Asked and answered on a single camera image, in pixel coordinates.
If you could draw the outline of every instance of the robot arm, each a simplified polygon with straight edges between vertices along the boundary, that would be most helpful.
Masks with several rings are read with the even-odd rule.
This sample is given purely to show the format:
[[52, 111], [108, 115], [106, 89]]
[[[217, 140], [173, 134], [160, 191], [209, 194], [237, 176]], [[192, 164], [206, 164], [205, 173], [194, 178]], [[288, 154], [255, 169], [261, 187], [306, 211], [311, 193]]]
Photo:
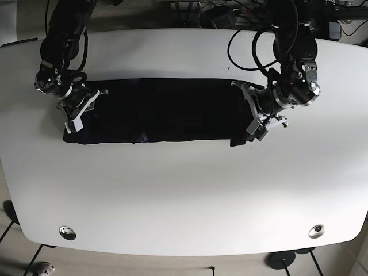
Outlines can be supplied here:
[[[42, 62], [34, 85], [40, 92], [53, 94], [61, 100], [68, 117], [68, 132], [83, 128], [81, 114], [91, 108], [94, 101], [91, 99], [96, 99], [101, 93], [85, 87], [87, 75], [82, 73], [88, 48], [85, 28], [96, 2], [97, 0], [59, 0], [52, 13], [48, 35], [41, 45]], [[85, 48], [82, 64], [76, 70], [69, 70], [70, 61], [79, 52], [79, 40], [83, 31]]]
[[[308, 1], [268, 0], [271, 27], [260, 30], [253, 40], [252, 54], [260, 71], [268, 78], [268, 87], [259, 91], [245, 83], [233, 82], [242, 89], [252, 110], [253, 121], [247, 128], [246, 141], [262, 139], [276, 125], [288, 125], [278, 113], [296, 106], [310, 105], [320, 94], [317, 84], [317, 43], [313, 32], [312, 12]], [[259, 36], [269, 30], [275, 33], [274, 54], [281, 73], [266, 70], [258, 60], [255, 46]]]
[[[53, 12], [47, 38], [41, 45], [42, 62], [36, 75], [36, 89], [53, 94], [60, 100], [59, 109], [67, 116], [68, 133], [83, 128], [81, 115], [94, 108], [95, 99], [107, 91], [88, 89], [82, 73], [87, 58], [88, 36], [86, 24], [97, 0], [59, 0]], [[253, 121], [245, 126], [247, 137], [241, 143], [262, 140], [271, 127], [288, 120], [278, 113], [297, 105], [310, 105], [319, 95], [317, 84], [317, 44], [308, 1], [268, 0], [267, 12], [270, 26], [259, 31], [253, 40], [252, 54], [260, 71], [268, 78], [268, 87], [234, 81], [242, 89], [244, 100], [249, 103]], [[256, 56], [259, 36], [272, 30], [275, 33], [274, 53], [281, 64], [281, 72], [262, 66]], [[70, 70], [70, 61], [79, 51], [79, 39], [84, 31], [83, 61], [76, 70]]]

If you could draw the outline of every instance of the round metal grommet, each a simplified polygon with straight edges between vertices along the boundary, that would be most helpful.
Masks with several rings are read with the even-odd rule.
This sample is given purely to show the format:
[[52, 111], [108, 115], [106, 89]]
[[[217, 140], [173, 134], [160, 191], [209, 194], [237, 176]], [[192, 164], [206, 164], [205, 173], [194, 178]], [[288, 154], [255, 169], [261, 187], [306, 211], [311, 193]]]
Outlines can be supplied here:
[[68, 226], [61, 226], [59, 233], [66, 240], [75, 240], [76, 238], [76, 233]]
[[324, 231], [325, 229], [323, 225], [316, 225], [309, 231], [309, 237], [311, 239], [318, 239], [324, 234]]

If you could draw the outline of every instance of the metal bracket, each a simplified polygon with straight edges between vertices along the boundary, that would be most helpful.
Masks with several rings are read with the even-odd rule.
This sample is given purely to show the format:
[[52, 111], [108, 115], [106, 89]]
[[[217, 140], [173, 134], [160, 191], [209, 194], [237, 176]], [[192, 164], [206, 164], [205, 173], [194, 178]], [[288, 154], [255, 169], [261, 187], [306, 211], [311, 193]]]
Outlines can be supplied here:
[[244, 99], [247, 100], [249, 103], [249, 107], [253, 116], [253, 121], [247, 127], [246, 131], [250, 136], [253, 136], [259, 141], [262, 141], [268, 134], [270, 128], [276, 127], [277, 125], [281, 124], [284, 125], [284, 127], [288, 126], [288, 119], [285, 116], [279, 116], [277, 114], [273, 116], [266, 125], [263, 125], [268, 116], [258, 112], [258, 109], [252, 97], [252, 95], [256, 96], [257, 90], [250, 90], [248, 85], [240, 83], [236, 80], [233, 80], [231, 85], [239, 87], [243, 92]]
[[64, 109], [64, 103], [62, 101], [57, 103], [57, 109], [59, 109], [65, 118], [67, 119], [67, 122], [65, 123], [65, 127], [67, 129], [67, 132], [70, 134], [72, 132], [78, 132], [81, 129], [83, 129], [83, 122], [81, 119], [81, 116], [84, 112], [87, 112], [89, 110], [93, 110], [94, 108], [94, 101], [97, 99], [97, 97], [101, 94], [107, 94], [107, 90], [104, 92], [100, 92], [99, 90], [94, 90], [90, 97], [85, 97], [83, 99], [83, 102], [80, 106], [74, 109], [73, 114], [71, 116], [71, 119], [69, 120], [68, 115]]

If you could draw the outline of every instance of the white table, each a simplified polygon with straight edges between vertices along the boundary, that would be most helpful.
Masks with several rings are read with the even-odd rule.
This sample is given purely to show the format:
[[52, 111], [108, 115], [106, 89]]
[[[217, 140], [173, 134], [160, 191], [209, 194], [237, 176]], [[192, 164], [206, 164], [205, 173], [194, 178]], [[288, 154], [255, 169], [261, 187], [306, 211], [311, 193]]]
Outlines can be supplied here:
[[[265, 84], [228, 61], [231, 30], [90, 35], [91, 80], [227, 78]], [[244, 66], [253, 33], [234, 40]], [[0, 49], [0, 158], [24, 235], [36, 243], [122, 254], [203, 256], [353, 239], [368, 210], [368, 50], [318, 41], [321, 96], [287, 110], [261, 143], [67, 144], [56, 99], [33, 88], [40, 41]], [[273, 36], [259, 42], [270, 61]], [[74, 66], [80, 62], [76, 59]], [[325, 226], [311, 239], [309, 230]], [[66, 225], [76, 232], [59, 235]]]

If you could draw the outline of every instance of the folded black garment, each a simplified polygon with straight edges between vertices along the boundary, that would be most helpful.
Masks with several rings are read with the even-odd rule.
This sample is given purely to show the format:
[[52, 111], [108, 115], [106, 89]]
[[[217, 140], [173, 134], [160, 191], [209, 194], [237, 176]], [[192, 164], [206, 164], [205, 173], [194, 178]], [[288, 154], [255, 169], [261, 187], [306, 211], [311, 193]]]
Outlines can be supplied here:
[[230, 140], [244, 144], [252, 121], [242, 91], [225, 79], [137, 79], [87, 82], [108, 89], [93, 111], [82, 115], [84, 128], [64, 132], [78, 144]]

